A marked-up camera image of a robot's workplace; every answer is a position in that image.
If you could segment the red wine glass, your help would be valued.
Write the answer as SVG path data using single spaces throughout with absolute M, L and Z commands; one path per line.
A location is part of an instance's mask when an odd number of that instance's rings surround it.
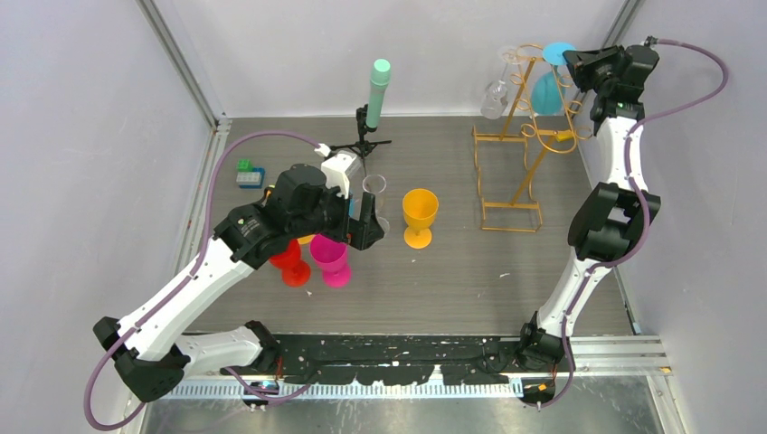
M 280 271 L 283 283 L 289 287 L 301 287 L 311 277 L 311 268 L 302 259 L 300 244 L 297 240 L 291 241 L 284 252 L 272 256 L 269 263 Z

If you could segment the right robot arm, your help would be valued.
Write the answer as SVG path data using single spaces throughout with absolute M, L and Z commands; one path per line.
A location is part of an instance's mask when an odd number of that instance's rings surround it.
M 574 324 L 588 298 L 613 267 L 639 244 L 661 201 L 640 173 L 640 102 L 644 84 L 659 56 L 645 45 L 595 51 L 565 51 L 564 64 L 581 91 L 591 90 L 595 137 L 606 165 L 571 222 L 569 261 L 554 292 L 520 331 L 517 366 L 528 371 L 554 367 L 565 357 Z

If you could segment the clear wine glass front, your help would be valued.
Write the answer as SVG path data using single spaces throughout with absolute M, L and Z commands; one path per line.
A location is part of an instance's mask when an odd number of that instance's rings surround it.
M 386 218 L 385 211 L 385 205 L 387 202 L 387 181 L 385 177 L 375 174 L 368 175 L 363 179 L 362 188 L 366 193 L 370 193 L 374 196 L 374 210 L 376 219 L 382 227 L 383 231 L 387 233 L 390 230 L 390 223 Z

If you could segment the orange wine glass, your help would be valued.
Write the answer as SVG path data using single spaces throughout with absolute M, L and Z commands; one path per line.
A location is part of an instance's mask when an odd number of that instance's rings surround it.
M 306 244 L 309 244 L 314 238 L 315 238 L 314 235 L 307 235 L 304 237 L 300 237 L 298 238 L 298 243 L 300 245 L 306 245 Z
M 429 246 L 432 240 L 431 226 L 439 210 L 435 193 L 424 188 L 410 190 L 402 199 L 403 218 L 406 229 L 403 239 L 416 250 Z

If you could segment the clear wine glass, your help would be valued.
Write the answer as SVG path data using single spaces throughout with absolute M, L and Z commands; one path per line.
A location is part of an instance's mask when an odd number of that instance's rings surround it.
M 503 70 L 497 79 L 492 80 L 486 86 L 480 108 L 480 114 L 490 120 L 499 119 L 508 107 L 510 69 L 522 62 L 524 50 L 520 46 L 508 45 L 500 48 L 497 51 L 497 56 L 503 63 Z
M 363 179 L 362 188 L 366 193 L 370 193 L 374 196 L 374 210 L 376 219 L 382 227 L 383 231 L 387 233 L 390 230 L 390 223 L 386 218 L 385 211 L 385 205 L 387 202 L 387 181 L 385 177 L 375 174 L 368 175 Z

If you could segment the cyan wine glass back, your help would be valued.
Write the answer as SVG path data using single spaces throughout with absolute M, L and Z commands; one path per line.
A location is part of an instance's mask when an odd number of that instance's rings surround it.
M 563 54 L 574 50 L 575 47 L 568 42 L 552 42 L 543 48 L 543 59 L 549 65 L 549 70 L 537 80 L 533 88 L 531 104 L 535 115 L 554 116 L 563 109 L 559 87 L 562 74 L 559 68 L 566 65 Z

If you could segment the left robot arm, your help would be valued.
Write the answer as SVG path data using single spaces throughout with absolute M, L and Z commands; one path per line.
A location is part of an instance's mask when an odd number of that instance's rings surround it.
M 278 352 L 255 322 L 218 334 L 185 330 L 225 291 L 301 237 L 323 236 L 356 250 L 372 247 L 384 237 L 376 197 L 362 194 L 357 218 L 349 212 L 353 201 L 319 168 L 300 164 L 282 172 L 263 201 L 233 208 L 193 261 L 147 302 L 94 325 L 123 383 L 140 401 L 151 402 L 187 375 L 234 366 L 269 373 Z

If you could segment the magenta wine glass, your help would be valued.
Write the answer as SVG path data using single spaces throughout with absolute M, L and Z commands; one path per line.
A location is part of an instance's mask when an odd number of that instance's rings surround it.
M 346 286 L 352 277 L 348 264 L 347 245 L 316 235 L 309 243 L 309 253 L 321 270 L 322 279 L 331 288 Z

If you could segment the clear wine glass back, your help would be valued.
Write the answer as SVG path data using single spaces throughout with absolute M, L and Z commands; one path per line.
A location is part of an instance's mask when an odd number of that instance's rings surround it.
M 490 120 L 499 119 L 508 107 L 510 69 L 522 62 L 524 50 L 520 46 L 508 45 L 500 48 L 497 51 L 497 56 L 503 63 L 503 70 L 497 79 L 492 80 L 486 86 L 480 108 L 480 114 Z

